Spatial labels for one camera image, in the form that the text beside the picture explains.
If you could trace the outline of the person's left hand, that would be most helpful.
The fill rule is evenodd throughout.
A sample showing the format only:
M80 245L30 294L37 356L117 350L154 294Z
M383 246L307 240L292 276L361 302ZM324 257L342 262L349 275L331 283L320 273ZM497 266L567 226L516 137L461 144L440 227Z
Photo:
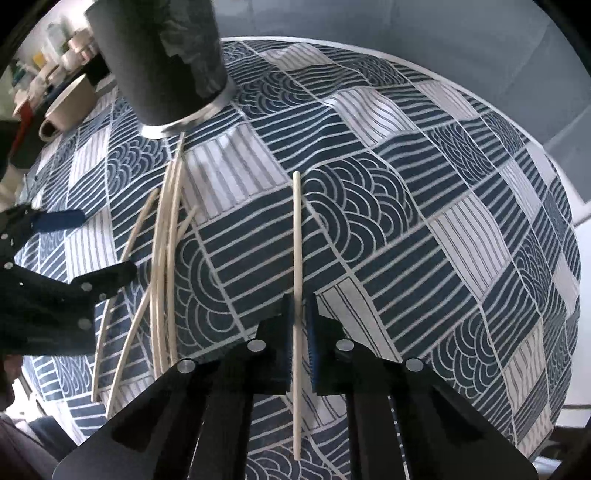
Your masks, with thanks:
M22 355L3 355L1 371L1 394L6 398L14 396L13 384L22 372Z

